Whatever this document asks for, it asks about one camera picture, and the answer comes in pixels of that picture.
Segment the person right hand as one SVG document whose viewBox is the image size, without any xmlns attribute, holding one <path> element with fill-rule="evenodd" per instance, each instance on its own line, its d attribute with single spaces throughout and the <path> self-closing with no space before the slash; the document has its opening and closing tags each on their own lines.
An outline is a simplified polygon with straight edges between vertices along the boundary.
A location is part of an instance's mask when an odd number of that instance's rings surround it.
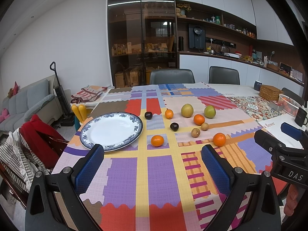
<svg viewBox="0 0 308 231">
<path fill-rule="evenodd" d="M 290 185 L 285 206 L 284 206 L 284 214 L 286 216 L 292 216 L 295 208 L 298 205 L 297 197 L 299 195 L 298 188 L 295 185 Z"/>
</svg>

